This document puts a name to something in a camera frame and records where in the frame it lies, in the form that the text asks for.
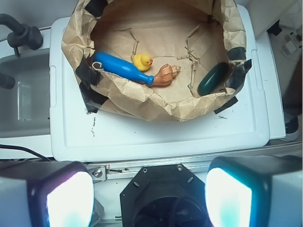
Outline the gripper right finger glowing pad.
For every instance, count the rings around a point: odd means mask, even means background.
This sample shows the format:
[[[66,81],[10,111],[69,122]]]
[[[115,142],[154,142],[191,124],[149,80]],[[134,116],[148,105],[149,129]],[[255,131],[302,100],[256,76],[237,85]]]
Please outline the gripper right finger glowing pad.
[[[303,161],[299,156],[222,156],[205,180],[215,227],[301,227]]]

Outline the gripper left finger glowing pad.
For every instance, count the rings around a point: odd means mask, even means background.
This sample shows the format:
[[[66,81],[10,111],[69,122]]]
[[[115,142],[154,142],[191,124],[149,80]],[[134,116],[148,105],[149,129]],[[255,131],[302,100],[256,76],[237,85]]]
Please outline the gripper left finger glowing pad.
[[[88,227],[93,205],[93,180],[81,162],[0,164],[2,227]]]

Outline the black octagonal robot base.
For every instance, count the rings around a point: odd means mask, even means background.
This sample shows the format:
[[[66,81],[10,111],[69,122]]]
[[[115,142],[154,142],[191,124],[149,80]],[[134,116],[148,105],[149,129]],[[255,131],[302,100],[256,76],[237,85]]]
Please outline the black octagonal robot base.
[[[153,166],[120,193],[124,227],[210,227],[205,183],[187,168]]]

